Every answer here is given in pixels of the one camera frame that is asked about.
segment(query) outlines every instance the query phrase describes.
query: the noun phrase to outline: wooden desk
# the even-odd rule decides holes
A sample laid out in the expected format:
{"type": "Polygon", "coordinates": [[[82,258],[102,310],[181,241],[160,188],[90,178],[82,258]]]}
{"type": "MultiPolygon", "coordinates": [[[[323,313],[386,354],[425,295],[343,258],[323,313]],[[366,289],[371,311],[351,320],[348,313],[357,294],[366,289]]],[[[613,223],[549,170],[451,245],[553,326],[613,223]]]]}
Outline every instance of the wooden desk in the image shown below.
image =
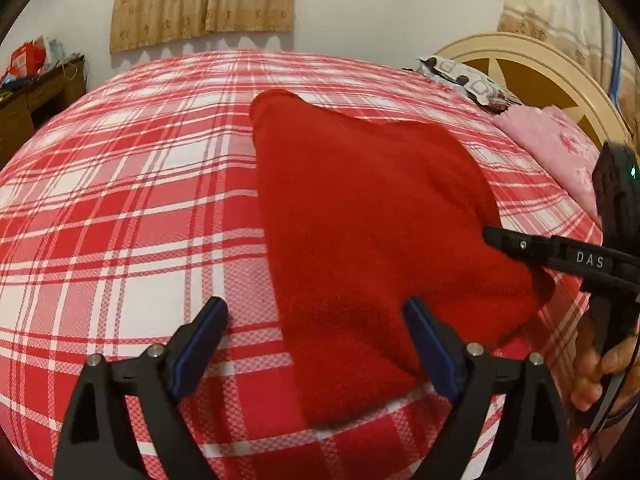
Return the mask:
{"type": "Polygon", "coordinates": [[[79,58],[66,64],[64,72],[55,68],[0,101],[0,168],[49,118],[85,92],[84,59],[79,58]]]}

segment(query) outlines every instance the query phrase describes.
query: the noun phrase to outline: wooden headboard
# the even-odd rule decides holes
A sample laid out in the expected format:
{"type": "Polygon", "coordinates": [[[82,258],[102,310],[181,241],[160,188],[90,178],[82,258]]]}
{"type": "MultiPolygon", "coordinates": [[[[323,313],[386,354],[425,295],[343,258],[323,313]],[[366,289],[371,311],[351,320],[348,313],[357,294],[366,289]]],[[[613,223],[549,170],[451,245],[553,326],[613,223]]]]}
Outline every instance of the wooden headboard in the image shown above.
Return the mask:
{"type": "Polygon", "coordinates": [[[492,32],[451,43],[437,55],[481,70],[526,105],[562,108],[599,148],[606,140],[634,147],[604,90],[580,65],[548,44],[492,32]]]}

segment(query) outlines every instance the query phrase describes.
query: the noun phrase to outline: metal screw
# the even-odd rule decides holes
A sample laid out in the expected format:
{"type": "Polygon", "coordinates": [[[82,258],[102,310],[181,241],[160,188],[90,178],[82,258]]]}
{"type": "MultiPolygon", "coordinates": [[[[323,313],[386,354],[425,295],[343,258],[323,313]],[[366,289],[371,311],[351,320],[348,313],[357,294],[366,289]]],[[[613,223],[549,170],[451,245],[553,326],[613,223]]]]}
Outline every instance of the metal screw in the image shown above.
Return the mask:
{"type": "Polygon", "coordinates": [[[480,343],[469,343],[466,346],[466,351],[469,352],[473,357],[478,357],[484,354],[484,348],[480,343]]]}
{"type": "Polygon", "coordinates": [[[156,343],[155,345],[151,345],[146,349],[146,354],[149,357],[160,357],[164,353],[164,345],[156,343]]]}
{"type": "Polygon", "coordinates": [[[100,361],[102,361],[102,356],[100,354],[91,354],[87,359],[86,359],[86,363],[87,365],[89,365],[91,368],[97,366],[100,364],[100,361]]]}
{"type": "Polygon", "coordinates": [[[538,352],[533,352],[529,356],[529,361],[531,361],[535,366],[540,366],[545,363],[545,359],[538,352]]]}

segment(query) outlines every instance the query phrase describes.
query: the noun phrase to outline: finger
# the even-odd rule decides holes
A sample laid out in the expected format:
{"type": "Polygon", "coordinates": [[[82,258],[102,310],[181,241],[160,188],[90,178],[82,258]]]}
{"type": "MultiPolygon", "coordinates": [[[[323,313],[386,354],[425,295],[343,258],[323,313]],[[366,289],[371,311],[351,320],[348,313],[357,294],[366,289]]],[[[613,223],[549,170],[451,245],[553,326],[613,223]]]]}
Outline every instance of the finger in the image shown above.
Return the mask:
{"type": "Polygon", "coordinates": [[[636,365],[631,368],[628,378],[626,378],[625,385],[620,392],[620,395],[614,402],[611,409],[611,414],[615,414],[622,409],[631,399],[633,399],[638,392],[640,392],[640,366],[636,365]]]}
{"type": "Polygon", "coordinates": [[[574,359],[574,371],[576,375],[584,376],[599,383],[602,378],[602,367],[600,366],[600,354],[593,346],[587,347],[582,353],[576,355],[574,359]]]}
{"type": "Polygon", "coordinates": [[[575,337],[575,350],[580,354],[587,348],[593,346],[595,340],[595,327],[593,320],[586,314],[578,320],[576,326],[577,336],[575,337]]]}
{"type": "Polygon", "coordinates": [[[602,395],[602,385],[588,380],[586,377],[576,377],[571,392],[571,402],[579,410],[586,412],[602,395]]]}
{"type": "Polygon", "coordinates": [[[602,373],[613,374],[621,372],[629,366],[636,348],[636,341],[638,341],[638,336],[630,335],[622,343],[609,350],[600,362],[602,373]]]}

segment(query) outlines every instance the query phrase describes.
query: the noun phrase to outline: white wall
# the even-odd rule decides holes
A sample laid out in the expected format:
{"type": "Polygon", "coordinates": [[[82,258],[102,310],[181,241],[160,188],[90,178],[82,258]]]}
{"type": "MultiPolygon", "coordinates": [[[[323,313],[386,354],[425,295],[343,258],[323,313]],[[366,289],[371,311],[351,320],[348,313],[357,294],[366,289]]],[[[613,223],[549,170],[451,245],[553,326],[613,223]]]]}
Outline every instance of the white wall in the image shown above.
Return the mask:
{"type": "Polygon", "coordinates": [[[245,47],[354,57],[398,68],[453,40],[495,30],[504,0],[296,0],[290,34],[215,34],[109,53],[113,0],[31,0],[0,44],[0,72],[18,46],[43,34],[85,54],[94,88],[132,65],[217,48],[245,47]]]}

